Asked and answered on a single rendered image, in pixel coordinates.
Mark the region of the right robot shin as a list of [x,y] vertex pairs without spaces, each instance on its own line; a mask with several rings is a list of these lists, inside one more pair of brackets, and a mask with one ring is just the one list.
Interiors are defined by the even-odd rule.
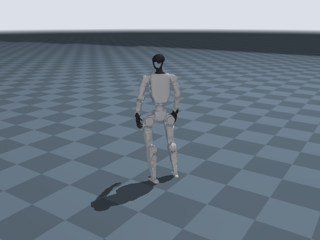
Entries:
[[175,151],[174,152],[169,152],[169,158],[170,158],[170,162],[172,164],[172,169],[173,169],[173,174],[178,175],[178,171],[177,171],[177,162],[178,162],[178,154],[177,154],[177,146],[174,143],[175,146]]

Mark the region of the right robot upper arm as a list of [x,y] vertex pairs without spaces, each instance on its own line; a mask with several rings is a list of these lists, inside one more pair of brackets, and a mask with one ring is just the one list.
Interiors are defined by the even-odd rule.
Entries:
[[180,88],[179,88],[179,84],[178,84],[178,78],[176,75],[173,75],[173,74],[169,74],[169,75],[170,75],[171,85],[174,90],[172,97],[174,99],[178,99],[181,96]]

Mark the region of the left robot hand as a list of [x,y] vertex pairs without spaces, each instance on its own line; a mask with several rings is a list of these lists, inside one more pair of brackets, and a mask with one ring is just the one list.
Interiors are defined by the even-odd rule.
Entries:
[[[141,115],[140,115],[141,116]],[[137,127],[138,128],[142,128],[143,126],[141,126],[141,125],[143,125],[143,124],[141,124],[141,122],[140,122],[140,120],[142,121],[142,119],[140,118],[140,116],[139,116],[139,114],[138,113],[135,113],[135,117],[136,117],[136,125],[137,125]]]

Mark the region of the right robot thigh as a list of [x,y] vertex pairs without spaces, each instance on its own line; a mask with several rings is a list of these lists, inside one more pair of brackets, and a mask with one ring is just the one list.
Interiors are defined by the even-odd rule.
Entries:
[[167,119],[164,121],[164,129],[166,133],[166,138],[167,138],[167,149],[169,152],[174,152],[175,151],[175,141],[174,141],[174,122],[175,118],[167,113]]

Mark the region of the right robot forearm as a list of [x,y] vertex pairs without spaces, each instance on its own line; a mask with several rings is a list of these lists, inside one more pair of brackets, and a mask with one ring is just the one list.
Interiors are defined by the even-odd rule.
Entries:
[[174,99],[173,111],[179,110],[180,107],[181,96],[177,99]]

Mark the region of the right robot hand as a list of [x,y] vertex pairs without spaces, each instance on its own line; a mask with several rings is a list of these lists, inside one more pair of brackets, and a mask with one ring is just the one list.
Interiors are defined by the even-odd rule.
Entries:
[[175,121],[174,121],[174,123],[176,122],[176,119],[177,119],[177,113],[178,113],[178,109],[176,110],[176,112],[174,112],[173,110],[172,110],[172,113],[171,113],[171,115],[175,118]]

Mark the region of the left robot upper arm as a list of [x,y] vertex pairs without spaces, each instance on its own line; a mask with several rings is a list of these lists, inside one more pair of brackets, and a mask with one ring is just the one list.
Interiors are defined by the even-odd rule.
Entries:
[[150,81],[150,78],[151,78],[151,75],[144,75],[142,76],[141,78],[141,82],[140,82],[140,86],[139,86],[139,94],[138,94],[138,97],[137,99],[140,100],[140,101],[144,101],[145,100],[145,90],[146,90],[146,87],[147,87],[147,83]]

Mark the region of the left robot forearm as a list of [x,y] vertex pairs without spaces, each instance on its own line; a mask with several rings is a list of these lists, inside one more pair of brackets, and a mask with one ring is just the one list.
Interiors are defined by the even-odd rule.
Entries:
[[143,102],[141,100],[138,100],[138,95],[137,95],[137,99],[136,99],[136,107],[135,107],[135,113],[134,114],[136,115],[136,113],[138,113],[139,116],[140,116]]

